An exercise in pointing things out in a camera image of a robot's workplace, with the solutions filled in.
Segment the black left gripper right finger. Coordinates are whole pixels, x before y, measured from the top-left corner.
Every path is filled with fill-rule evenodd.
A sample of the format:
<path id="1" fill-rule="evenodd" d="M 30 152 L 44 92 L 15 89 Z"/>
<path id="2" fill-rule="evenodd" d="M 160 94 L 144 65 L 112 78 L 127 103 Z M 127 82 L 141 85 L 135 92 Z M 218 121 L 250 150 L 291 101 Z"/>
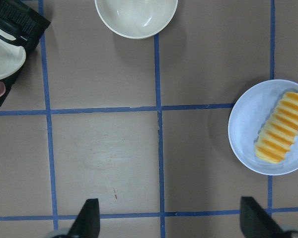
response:
<path id="1" fill-rule="evenodd" d="M 240 199 L 240 229 L 245 238 L 287 238 L 280 226 L 250 196 Z"/>

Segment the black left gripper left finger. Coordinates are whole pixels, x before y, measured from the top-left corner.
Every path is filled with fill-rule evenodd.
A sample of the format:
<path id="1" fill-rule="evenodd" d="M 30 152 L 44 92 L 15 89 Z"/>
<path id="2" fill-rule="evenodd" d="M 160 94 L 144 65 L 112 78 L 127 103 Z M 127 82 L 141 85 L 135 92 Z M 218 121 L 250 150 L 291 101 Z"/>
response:
<path id="1" fill-rule="evenodd" d="M 97 198 L 85 201 L 81 211 L 71 226 L 70 238 L 97 238 L 100 233 L 100 212 Z"/>

